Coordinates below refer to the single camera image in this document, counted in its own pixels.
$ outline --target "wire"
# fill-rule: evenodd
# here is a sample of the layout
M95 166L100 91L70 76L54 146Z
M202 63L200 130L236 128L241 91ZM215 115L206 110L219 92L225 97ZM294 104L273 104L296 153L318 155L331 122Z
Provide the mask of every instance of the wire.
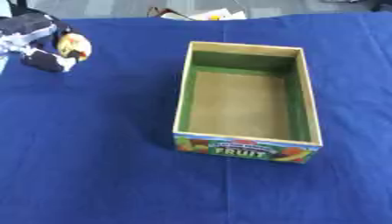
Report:
M248 17L250 17L250 11L245 6L243 6L243 4L238 2L238 0L233 0L233 2L235 2L238 6L240 6L240 8L245 12L245 14L247 14Z

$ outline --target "cardboard box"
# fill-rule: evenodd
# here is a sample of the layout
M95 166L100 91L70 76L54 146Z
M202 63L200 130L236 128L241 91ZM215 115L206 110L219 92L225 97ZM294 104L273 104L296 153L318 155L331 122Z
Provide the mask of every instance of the cardboard box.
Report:
M180 151L306 162L322 139L304 50L192 42L173 134Z

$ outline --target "printed fruit label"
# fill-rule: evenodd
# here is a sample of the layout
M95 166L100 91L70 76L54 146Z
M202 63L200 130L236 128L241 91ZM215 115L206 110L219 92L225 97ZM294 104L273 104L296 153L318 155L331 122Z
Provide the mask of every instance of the printed fruit label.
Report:
M304 163L314 152L301 147L275 146L251 140L190 139L185 136L176 136L176 144L180 151L297 163Z

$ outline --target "gray floor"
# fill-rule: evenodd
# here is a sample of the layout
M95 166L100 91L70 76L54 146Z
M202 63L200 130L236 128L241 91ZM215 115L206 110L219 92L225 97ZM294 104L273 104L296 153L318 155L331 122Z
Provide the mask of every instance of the gray floor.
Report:
M266 18L300 13L367 11L372 1L321 3L321 0L28 0L31 7L59 18L145 17L149 6L167 7L184 14L220 8L246 9L249 18Z

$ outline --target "blue fabric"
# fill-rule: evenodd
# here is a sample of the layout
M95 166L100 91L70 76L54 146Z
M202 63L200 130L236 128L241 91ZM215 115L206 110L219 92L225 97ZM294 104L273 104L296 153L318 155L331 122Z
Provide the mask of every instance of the blue fabric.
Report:
M71 75L12 59L0 77L0 223L391 223L390 21L74 20L94 54ZM175 151L191 40L302 46L319 154L298 165Z

